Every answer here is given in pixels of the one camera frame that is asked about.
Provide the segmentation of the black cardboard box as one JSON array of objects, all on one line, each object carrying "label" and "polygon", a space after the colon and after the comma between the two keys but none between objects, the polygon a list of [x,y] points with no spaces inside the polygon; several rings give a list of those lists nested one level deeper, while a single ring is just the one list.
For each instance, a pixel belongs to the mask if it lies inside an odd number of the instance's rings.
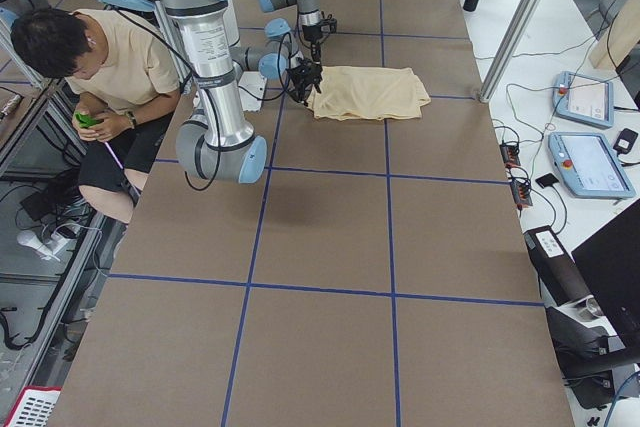
[{"label": "black cardboard box", "polygon": [[530,261],[558,305],[592,298],[577,266],[550,226],[523,233]]}]

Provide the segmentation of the cream long-sleeve printed shirt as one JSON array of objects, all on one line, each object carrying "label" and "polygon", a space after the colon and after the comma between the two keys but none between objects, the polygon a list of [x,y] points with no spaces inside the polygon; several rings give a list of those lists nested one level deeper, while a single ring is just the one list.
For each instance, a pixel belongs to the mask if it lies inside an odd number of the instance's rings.
[{"label": "cream long-sleeve printed shirt", "polygon": [[420,118],[431,97],[410,68],[332,66],[307,100],[315,118],[337,121]]}]

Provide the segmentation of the blue teach pendant near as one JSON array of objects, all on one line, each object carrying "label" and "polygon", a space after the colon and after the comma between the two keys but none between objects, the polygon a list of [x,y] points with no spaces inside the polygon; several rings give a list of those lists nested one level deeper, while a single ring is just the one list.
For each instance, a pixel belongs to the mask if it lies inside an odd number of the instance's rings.
[{"label": "blue teach pendant near", "polygon": [[554,132],[548,135],[547,145],[561,181],[574,197],[618,200],[636,196],[603,134]]}]

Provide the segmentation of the black monitor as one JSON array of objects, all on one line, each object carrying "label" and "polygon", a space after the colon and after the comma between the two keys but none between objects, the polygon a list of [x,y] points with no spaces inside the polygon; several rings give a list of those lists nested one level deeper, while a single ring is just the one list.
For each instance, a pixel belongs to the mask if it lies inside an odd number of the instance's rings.
[{"label": "black monitor", "polygon": [[574,263],[622,342],[639,344],[639,203],[572,252]]}]

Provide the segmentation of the red white plastic basket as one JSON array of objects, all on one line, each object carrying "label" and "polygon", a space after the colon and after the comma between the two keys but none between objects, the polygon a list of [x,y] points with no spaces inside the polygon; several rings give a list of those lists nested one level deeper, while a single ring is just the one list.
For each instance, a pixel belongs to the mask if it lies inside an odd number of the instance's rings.
[{"label": "red white plastic basket", "polygon": [[45,427],[60,393],[60,387],[25,387],[14,403],[3,426]]}]

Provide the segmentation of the wooden post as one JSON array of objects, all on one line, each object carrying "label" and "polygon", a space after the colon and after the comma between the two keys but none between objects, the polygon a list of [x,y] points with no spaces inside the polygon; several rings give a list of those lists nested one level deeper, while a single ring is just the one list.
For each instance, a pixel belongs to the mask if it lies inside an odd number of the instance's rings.
[{"label": "wooden post", "polygon": [[600,70],[614,70],[639,42],[639,0],[626,0],[601,35],[589,60]]}]

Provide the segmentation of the blue teach pendant far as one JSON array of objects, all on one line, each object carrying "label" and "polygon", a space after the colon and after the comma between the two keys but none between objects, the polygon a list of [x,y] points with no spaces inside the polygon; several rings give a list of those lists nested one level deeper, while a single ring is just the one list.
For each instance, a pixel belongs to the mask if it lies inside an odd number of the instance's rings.
[{"label": "blue teach pendant far", "polygon": [[611,128],[614,124],[612,82],[562,71],[552,89],[552,106],[563,119],[601,129]]}]

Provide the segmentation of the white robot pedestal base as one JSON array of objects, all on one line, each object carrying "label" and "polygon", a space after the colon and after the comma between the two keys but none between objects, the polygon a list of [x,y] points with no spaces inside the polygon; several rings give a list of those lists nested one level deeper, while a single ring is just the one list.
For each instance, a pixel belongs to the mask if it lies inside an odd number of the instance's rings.
[{"label": "white robot pedestal base", "polygon": [[193,105],[201,113],[230,116],[238,109],[258,111],[265,77],[240,59],[240,37],[233,0],[192,0],[183,19],[183,43],[199,91]]}]

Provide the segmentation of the green phone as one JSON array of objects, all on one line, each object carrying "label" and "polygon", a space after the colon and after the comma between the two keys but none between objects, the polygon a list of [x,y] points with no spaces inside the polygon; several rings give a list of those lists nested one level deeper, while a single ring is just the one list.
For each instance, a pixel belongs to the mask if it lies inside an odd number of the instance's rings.
[{"label": "green phone", "polygon": [[82,129],[91,129],[94,126],[102,123],[101,119],[95,119],[87,114],[83,114],[80,112],[75,112],[74,118],[78,123],[78,126]]}]

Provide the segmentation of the seated person beige shirt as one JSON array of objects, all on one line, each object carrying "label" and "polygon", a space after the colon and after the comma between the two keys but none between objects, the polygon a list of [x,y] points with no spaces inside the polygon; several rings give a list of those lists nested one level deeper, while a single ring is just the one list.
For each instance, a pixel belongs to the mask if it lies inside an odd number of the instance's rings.
[{"label": "seated person beige shirt", "polygon": [[151,23],[131,12],[38,9],[17,18],[10,38],[18,56],[78,96],[72,123],[86,142],[78,186],[98,212],[124,224],[143,190],[181,97],[168,48]]}]

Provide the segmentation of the blue teach pendant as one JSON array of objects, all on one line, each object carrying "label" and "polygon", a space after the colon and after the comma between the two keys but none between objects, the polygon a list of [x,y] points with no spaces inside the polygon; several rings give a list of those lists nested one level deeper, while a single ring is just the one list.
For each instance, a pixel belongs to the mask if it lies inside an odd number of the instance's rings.
[{"label": "blue teach pendant", "polygon": [[618,200],[636,196],[603,134],[554,132],[548,135],[547,145],[561,181],[574,197]]},{"label": "blue teach pendant", "polygon": [[552,106],[563,119],[601,129],[611,128],[614,124],[612,82],[562,71],[552,89]]}]

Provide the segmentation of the aluminium frame post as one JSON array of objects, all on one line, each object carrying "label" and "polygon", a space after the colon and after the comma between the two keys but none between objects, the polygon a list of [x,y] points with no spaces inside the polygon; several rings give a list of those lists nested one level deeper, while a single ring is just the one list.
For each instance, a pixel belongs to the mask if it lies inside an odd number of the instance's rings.
[{"label": "aluminium frame post", "polygon": [[520,0],[482,86],[477,93],[477,99],[480,102],[488,103],[491,100],[539,2],[540,0]]}]

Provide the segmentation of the white power strip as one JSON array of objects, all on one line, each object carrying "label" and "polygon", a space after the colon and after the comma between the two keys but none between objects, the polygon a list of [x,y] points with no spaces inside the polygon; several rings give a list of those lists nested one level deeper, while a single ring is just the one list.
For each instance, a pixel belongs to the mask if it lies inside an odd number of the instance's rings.
[{"label": "white power strip", "polygon": [[16,237],[19,245],[33,249],[42,260],[58,262],[61,261],[61,252],[77,238],[77,232],[67,226],[54,230],[45,240],[41,240],[33,230],[20,231]]}]

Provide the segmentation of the orange terminal board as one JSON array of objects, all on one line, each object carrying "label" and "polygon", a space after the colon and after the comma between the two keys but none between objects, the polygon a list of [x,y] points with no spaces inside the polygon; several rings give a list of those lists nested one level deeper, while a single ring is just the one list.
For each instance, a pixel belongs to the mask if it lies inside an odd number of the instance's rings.
[{"label": "orange terminal board", "polygon": [[531,178],[521,165],[519,145],[514,142],[502,142],[499,148],[516,208],[522,211],[531,207]]}]

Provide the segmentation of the small black adapter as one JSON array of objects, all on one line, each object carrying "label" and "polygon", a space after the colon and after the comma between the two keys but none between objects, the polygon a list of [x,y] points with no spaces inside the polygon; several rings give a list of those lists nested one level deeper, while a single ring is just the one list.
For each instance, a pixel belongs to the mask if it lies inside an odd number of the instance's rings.
[{"label": "small black adapter", "polygon": [[629,128],[622,129],[614,144],[614,150],[621,155],[625,155],[631,152],[634,147],[639,134]]}]

